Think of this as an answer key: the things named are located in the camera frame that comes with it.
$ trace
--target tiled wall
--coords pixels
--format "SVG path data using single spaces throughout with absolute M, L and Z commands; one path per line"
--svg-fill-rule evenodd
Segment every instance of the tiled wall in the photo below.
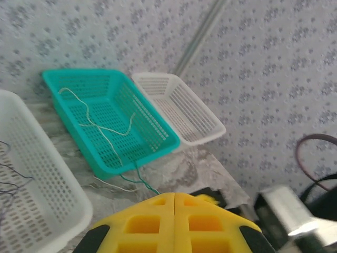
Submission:
M 227 127 L 209 148 L 247 193 L 300 192 L 297 139 L 337 136 L 337 1 L 233 0 L 182 78 Z M 316 177 L 337 171 L 324 141 L 302 157 Z
M 60 67 L 127 73 L 174 67 L 211 0 L 2 0 L 0 88 L 25 100 L 49 91 L 40 72 Z

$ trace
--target turquoise plastic basket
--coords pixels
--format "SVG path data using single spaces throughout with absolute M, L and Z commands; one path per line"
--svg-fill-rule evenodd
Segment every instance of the turquoise plastic basket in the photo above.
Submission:
M 100 179 L 135 169 L 160 158 L 179 146 L 179 138 L 133 82 L 117 70 L 48 70 L 43 78 L 52 91 L 55 110 L 74 138 L 94 174 Z M 109 130 L 104 134 L 122 160 L 113 152 L 97 125 L 125 133 L 133 113 L 131 131 L 122 136 Z

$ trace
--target green wire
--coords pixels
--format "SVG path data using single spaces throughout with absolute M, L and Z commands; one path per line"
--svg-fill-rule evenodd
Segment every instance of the green wire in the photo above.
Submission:
M 136 168 L 136 171 L 137 171 L 137 174 L 138 174 L 138 177 L 140 179 L 140 181 L 134 181 L 134 180 L 131 180 L 131 179 L 128 179 L 126 177 L 124 177 L 122 174 L 120 174 L 121 178 L 123 178 L 125 181 L 128 181 L 128 182 L 131 182 L 131 183 L 143 183 L 149 190 L 153 191 L 155 194 L 159 195 L 160 193 L 151 187 L 151 185 L 149 185 L 141 176 L 141 173 L 139 171 L 139 168 L 137 167 L 137 164 L 135 163 L 135 168 Z

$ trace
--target yellow plastic object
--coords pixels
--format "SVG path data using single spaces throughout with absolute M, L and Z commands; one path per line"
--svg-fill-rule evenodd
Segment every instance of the yellow plastic object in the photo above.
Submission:
M 249 253 L 239 227 L 260 231 L 254 223 L 185 193 L 145 200 L 93 229 L 101 225 L 110 229 L 97 253 Z
M 204 200 L 208 203 L 214 204 L 216 206 L 219 204 L 219 201 L 215 200 L 213 197 L 208 196 L 206 194 L 200 194 L 200 195 L 195 196 L 195 197 L 198 198 L 198 199 L 202 199 L 202 200 Z
M 251 252 L 239 227 L 261 232 L 249 220 L 185 193 L 176 193 L 174 203 L 174 253 Z

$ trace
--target white plastic basket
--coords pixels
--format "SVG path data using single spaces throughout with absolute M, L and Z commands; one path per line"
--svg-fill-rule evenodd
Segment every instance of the white plastic basket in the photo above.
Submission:
M 225 126 L 178 76 L 136 73 L 138 88 L 178 134 L 181 144 L 174 152 L 204 144 L 226 132 Z
M 93 208 L 25 103 L 0 90 L 0 163 L 34 178 L 16 194 L 0 226 L 1 253 L 54 253 L 88 225 Z M 0 166 L 0 181 L 27 182 Z M 6 185 L 0 184 L 2 190 Z M 0 209 L 7 194 L 0 194 Z

